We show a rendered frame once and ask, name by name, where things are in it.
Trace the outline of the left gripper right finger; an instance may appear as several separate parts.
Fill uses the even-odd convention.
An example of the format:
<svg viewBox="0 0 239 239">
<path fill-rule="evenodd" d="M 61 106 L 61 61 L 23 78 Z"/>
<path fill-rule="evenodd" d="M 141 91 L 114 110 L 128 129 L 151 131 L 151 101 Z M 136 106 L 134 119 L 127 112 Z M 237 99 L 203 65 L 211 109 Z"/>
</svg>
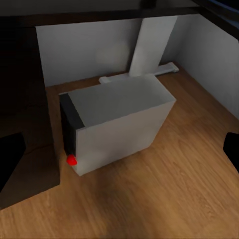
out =
<svg viewBox="0 0 239 239">
<path fill-rule="evenodd" d="M 223 150 L 239 173 L 239 134 L 228 132 Z"/>
</svg>

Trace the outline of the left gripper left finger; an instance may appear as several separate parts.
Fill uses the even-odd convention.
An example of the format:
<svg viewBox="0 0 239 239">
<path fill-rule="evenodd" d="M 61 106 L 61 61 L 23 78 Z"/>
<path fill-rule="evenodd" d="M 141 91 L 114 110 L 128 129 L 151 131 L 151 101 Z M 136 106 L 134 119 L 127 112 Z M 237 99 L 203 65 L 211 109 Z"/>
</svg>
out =
<svg viewBox="0 0 239 239">
<path fill-rule="evenodd" d="M 0 192 L 26 151 L 21 132 L 0 138 Z"/>
</svg>

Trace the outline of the monitor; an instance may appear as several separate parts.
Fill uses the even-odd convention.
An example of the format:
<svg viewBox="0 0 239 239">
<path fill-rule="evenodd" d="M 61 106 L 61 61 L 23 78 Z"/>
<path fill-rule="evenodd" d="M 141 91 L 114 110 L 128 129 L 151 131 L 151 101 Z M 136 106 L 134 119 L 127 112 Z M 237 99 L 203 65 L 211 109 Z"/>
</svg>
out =
<svg viewBox="0 0 239 239">
<path fill-rule="evenodd" d="M 239 10 L 239 0 L 216 0 L 228 7 Z"/>
</svg>

